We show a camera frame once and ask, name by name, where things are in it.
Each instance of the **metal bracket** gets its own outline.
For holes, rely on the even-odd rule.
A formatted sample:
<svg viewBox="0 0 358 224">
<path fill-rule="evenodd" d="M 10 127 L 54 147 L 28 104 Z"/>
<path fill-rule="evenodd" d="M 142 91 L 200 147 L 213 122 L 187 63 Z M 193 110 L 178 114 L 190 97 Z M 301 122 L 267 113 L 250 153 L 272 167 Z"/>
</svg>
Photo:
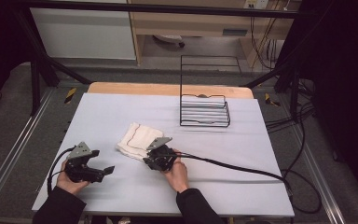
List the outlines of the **metal bracket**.
<svg viewBox="0 0 358 224">
<path fill-rule="evenodd" d="M 72 152 L 69 154 L 69 156 L 66 159 L 74 159 L 74 158 L 78 158 L 78 157 L 84 157 L 84 156 L 88 156 L 91 155 L 92 152 L 90 150 L 90 148 L 86 145 L 85 142 L 81 142 L 79 143 L 79 145 L 77 145 L 74 150 L 72 150 Z"/>
<path fill-rule="evenodd" d="M 153 150 L 158 147 L 164 146 L 166 143 L 171 142 L 171 140 L 171 137 L 158 137 L 150 144 L 147 150 Z"/>
</svg>

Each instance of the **gray floor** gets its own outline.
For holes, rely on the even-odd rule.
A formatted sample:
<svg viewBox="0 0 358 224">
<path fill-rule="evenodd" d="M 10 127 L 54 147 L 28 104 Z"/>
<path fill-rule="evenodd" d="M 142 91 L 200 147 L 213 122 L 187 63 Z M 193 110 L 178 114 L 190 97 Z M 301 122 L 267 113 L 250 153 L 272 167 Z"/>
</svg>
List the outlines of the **gray floor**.
<svg viewBox="0 0 358 224">
<path fill-rule="evenodd" d="M 233 76 L 215 76 L 213 78 L 192 79 L 192 82 L 237 86 L 253 80 L 266 70 L 250 69 L 239 50 L 239 41 L 232 38 L 185 38 L 186 46 L 180 49 L 175 45 L 158 42 L 149 37 L 145 42 L 144 63 L 137 66 L 133 62 L 102 62 L 96 66 L 95 62 L 82 63 L 71 61 L 77 65 L 74 69 L 84 77 L 97 81 L 119 82 L 153 82 L 178 83 L 179 56 L 181 54 L 210 54 L 235 55 L 241 62 L 243 74 Z M 38 122 L 33 134 L 23 149 L 19 160 L 14 166 L 6 184 L 0 191 L 0 217 L 10 218 L 9 223 L 29 223 L 33 213 L 31 207 L 36 197 L 36 189 L 43 183 L 49 166 L 64 138 L 65 130 L 69 127 L 80 101 L 82 92 L 87 86 L 78 86 L 76 94 L 70 104 L 64 104 L 64 98 L 75 83 L 66 75 L 61 75 L 62 84 L 53 90 L 51 101 Z M 254 88 L 255 98 L 259 100 L 265 120 L 286 118 L 283 106 L 267 105 L 265 93 L 269 93 L 273 101 L 287 100 L 288 94 L 276 94 L 271 88 L 276 79 L 272 78 L 261 87 Z M 22 128 L 30 118 L 31 111 L 31 82 L 28 66 L 20 66 L 12 72 L 10 79 L 2 89 L 0 100 L 0 166 Z M 324 177 L 330 187 L 337 205 L 346 223 L 358 223 L 358 184 L 345 163 L 336 162 L 332 158 L 324 132 L 319 126 L 317 118 L 310 117 L 305 121 L 307 144 L 311 149 Z M 281 168 L 286 168 L 298 152 L 298 141 L 295 129 L 284 129 L 272 133 L 270 140 Z M 310 179 L 310 170 L 301 158 L 296 164 L 296 171 Z M 294 203 L 304 209 L 315 207 L 316 196 L 301 180 L 289 175 L 294 189 Z M 250 217 L 236 217 L 236 223 L 249 222 Z M 274 223 L 288 222 L 288 219 L 256 218 L 255 220 L 269 220 Z M 295 223 L 330 223 L 324 209 L 319 213 L 307 215 L 296 211 Z"/>
</svg>

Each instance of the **floor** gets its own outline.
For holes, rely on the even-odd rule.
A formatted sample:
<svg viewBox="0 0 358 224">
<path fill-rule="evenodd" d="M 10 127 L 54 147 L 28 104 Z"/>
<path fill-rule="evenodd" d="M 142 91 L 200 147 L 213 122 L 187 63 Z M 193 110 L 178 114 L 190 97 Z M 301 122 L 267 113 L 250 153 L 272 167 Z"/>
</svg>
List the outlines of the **floor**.
<svg viewBox="0 0 358 224">
<path fill-rule="evenodd" d="M 149 36 L 145 41 L 144 60 L 141 65 L 121 61 L 63 61 L 82 76 L 98 81 L 177 83 L 182 54 L 230 55 L 238 58 L 243 75 L 200 79 L 200 82 L 204 81 L 205 84 L 238 86 L 262 76 L 269 70 L 260 66 L 250 68 L 241 52 L 238 39 L 184 37 L 184 40 L 186 46 L 181 49 Z M 11 165 L 5 167 L 7 176 L 0 179 L 0 223 L 31 223 L 33 213 L 30 207 L 37 195 L 37 189 L 43 183 L 55 151 L 70 125 L 81 93 L 87 90 L 87 86 L 74 82 L 65 74 L 60 74 L 60 78 L 62 83 L 58 88 L 42 88 L 45 96 L 50 94 L 51 100 L 42 106 L 44 113 L 40 118 L 29 116 L 31 83 L 27 65 L 13 70 L 12 76 L 1 91 L 0 167 L 2 164 Z M 275 81 L 276 78 L 272 78 L 253 89 L 265 120 L 288 117 L 288 94 L 275 93 Z M 64 104 L 66 94 L 72 87 L 77 87 L 76 94 L 70 104 Z M 266 104 L 266 93 L 272 103 Z M 300 103 L 305 104 L 306 101 L 306 97 L 300 97 Z M 27 122 L 35 122 L 36 125 L 32 130 L 28 130 L 31 134 L 27 135 L 26 141 L 18 142 L 18 137 L 26 134 L 22 133 L 22 129 L 27 127 Z M 296 164 L 295 170 L 323 189 L 324 207 L 316 214 L 296 211 L 295 223 L 358 223 L 358 184 L 355 178 L 345 163 L 333 160 L 329 143 L 317 118 L 309 117 L 304 124 L 307 133 L 306 151 Z M 287 167 L 296 156 L 301 133 L 297 125 L 269 135 L 280 167 Z M 12 150 L 15 147 L 20 149 L 21 154 L 15 154 Z M 10 155 L 10 158 L 17 158 L 12 163 L 7 161 Z M 295 204 L 307 210 L 313 209 L 317 199 L 312 189 L 293 176 L 290 176 L 290 180 L 293 181 L 295 189 Z M 234 220 L 240 224 L 289 221 L 273 217 L 235 217 Z"/>
</svg>

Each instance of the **metal frame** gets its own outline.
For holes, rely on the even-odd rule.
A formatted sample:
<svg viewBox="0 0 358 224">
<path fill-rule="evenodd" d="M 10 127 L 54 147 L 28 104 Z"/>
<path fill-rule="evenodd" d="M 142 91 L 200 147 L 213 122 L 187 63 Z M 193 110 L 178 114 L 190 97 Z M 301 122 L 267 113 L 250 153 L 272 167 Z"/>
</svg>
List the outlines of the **metal frame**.
<svg viewBox="0 0 358 224">
<path fill-rule="evenodd" d="M 40 73 L 46 80 L 48 86 L 57 86 L 60 82 L 54 68 L 61 70 L 65 74 L 80 81 L 83 84 L 91 84 L 92 81 L 83 78 L 71 69 L 50 58 L 43 44 L 37 38 L 34 30 L 24 17 L 25 8 L 56 8 L 73 10 L 96 10 L 96 11 L 127 11 L 127 12 L 151 12 L 151 13 L 176 13 L 176 14 L 197 14 L 197 15 L 216 15 L 216 16 L 239 16 L 239 17 L 262 17 L 262 18 L 281 18 L 281 19 L 311 19 L 316 16 L 316 12 L 302 11 L 278 11 L 278 10 L 259 10 L 248 8 L 221 8 L 221 7 L 186 7 L 186 6 L 166 6 L 166 5 L 142 5 L 142 4 L 119 4 L 119 3 L 94 3 L 94 2 L 68 2 L 68 1 L 49 1 L 49 0 L 16 0 L 10 2 L 10 11 L 26 34 L 32 47 L 34 56 L 33 77 L 38 80 Z M 40 96 L 36 87 L 38 83 L 33 82 L 33 110 L 32 114 L 40 106 Z"/>
</svg>

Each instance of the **white cabinet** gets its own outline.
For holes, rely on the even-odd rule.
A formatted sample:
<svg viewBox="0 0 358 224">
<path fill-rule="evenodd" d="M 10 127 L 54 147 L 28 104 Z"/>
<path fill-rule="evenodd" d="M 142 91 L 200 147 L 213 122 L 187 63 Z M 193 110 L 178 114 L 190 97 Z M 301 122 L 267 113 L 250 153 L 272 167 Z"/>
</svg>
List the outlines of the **white cabinet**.
<svg viewBox="0 0 358 224">
<path fill-rule="evenodd" d="M 77 0 L 127 3 L 126 0 Z M 48 55 L 135 60 L 128 12 L 31 8 Z"/>
</svg>

